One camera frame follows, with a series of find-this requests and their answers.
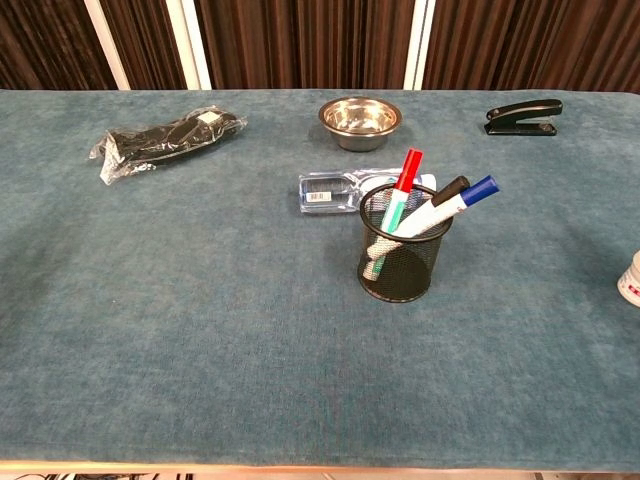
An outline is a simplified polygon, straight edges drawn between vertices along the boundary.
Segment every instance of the black stapler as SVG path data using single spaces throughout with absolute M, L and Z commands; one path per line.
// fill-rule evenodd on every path
M 487 135 L 543 135 L 558 133 L 550 123 L 518 123 L 536 117 L 562 113 L 562 102 L 556 99 L 533 100 L 492 108 L 487 112 L 489 123 L 484 126 Z

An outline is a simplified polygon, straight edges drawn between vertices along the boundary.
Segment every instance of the barcode label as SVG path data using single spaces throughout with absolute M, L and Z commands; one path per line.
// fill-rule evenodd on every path
M 310 192 L 307 193 L 307 202 L 330 202 L 331 192 Z

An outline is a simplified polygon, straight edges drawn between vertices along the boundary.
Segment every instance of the blue marker cap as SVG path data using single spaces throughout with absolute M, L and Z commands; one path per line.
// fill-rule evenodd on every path
M 491 175 L 487 175 L 475 185 L 460 192 L 460 196 L 462 197 L 462 201 L 467 205 L 467 207 L 470 207 L 474 203 L 479 202 L 489 195 L 493 195 L 499 190 L 500 189 L 498 188 L 498 184 L 493 179 L 493 177 Z

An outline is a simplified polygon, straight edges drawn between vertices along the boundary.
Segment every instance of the white label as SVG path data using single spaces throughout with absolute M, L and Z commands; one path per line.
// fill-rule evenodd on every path
M 310 192 L 307 193 L 307 202 L 330 202 L 331 192 Z
M 395 183 L 397 180 L 398 180 L 397 177 L 385 177 L 383 175 L 380 175 L 378 177 L 368 178 L 367 180 L 362 182 L 362 185 L 360 186 L 360 190 L 362 190 L 363 194 L 368 193 L 376 187 L 384 185 L 385 183 Z
M 423 187 L 430 188 L 431 190 L 436 189 L 436 177 L 434 177 L 430 173 L 425 173 L 424 175 L 420 175 L 420 183 L 422 184 Z
M 214 112 L 205 112 L 202 115 L 198 115 L 198 120 L 202 120 L 207 125 L 211 125 L 213 122 L 215 122 L 219 118 L 220 118 L 220 114 L 214 113 Z

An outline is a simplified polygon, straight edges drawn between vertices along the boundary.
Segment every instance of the marker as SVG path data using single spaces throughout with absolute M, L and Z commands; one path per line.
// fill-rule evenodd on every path
M 400 226 L 393 232 L 393 234 L 400 237 L 415 237 L 416 235 L 420 234 L 420 231 L 410 230 L 409 228 L 407 228 L 407 226 L 414 224 L 419 225 L 421 223 L 420 219 L 428 218 L 429 216 L 431 216 L 438 205 L 446 202 L 447 200 L 467 188 L 469 188 L 469 180 L 467 180 L 466 177 L 462 176 L 456 177 L 451 183 L 449 183 L 449 185 L 436 193 L 433 198 L 429 199 L 429 201 L 418 207 L 411 215 L 405 218 Z M 389 240 L 382 237 L 377 237 L 376 242 L 369 247 L 368 251 L 377 251 L 379 248 L 381 248 L 382 245 L 384 245 L 385 241 Z M 375 267 L 379 262 L 380 259 L 367 262 L 367 265 L 362 272 L 362 276 L 367 280 L 377 280 L 380 271 L 378 270 L 378 272 L 376 272 Z
M 409 199 L 409 193 L 413 186 L 413 179 L 416 176 L 421 160 L 422 152 L 420 150 L 410 148 L 407 153 L 407 158 L 404 161 L 404 166 L 402 167 L 402 173 L 398 177 L 398 181 L 391 192 L 389 206 L 387 207 L 387 211 L 384 212 L 384 217 L 380 224 L 380 230 L 383 232 L 392 233 L 398 227 L 400 218 L 402 217 L 402 212 L 404 211 L 404 206 Z M 376 280 L 378 278 L 380 270 L 382 270 L 382 265 L 384 265 L 384 257 L 376 260 L 375 265 L 373 266 L 373 278 L 370 280 Z
M 480 200 L 487 198 L 498 191 L 500 191 L 498 184 L 493 177 L 489 175 L 472 187 L 463 190 L 458 195 L 455 195 L 446 202 L 438 205 L 428 216 L 420 216 L 420 218 L 416 216 L 411 219 L 411 222 L 407 222 L 407 220 L 409 220 L 409 217 L 407 217 L 400 224 L 398 229 L 393 232 L 393 234 L 398 237 L 407 237 L 407 233 L 413 233 L 412 236 L 415 237 L 416 235 L 435 227 L 439 223 L 448 220 L 457 213 L 465 211 L 474 203 L 478 203 Z M 376 241 L 376 243 L 367 249 L 367 255 L 369 255 L 371 260 L 376 260 L 401 245 L 402 243 L 400 242 L 383 238 L 380 243 Z

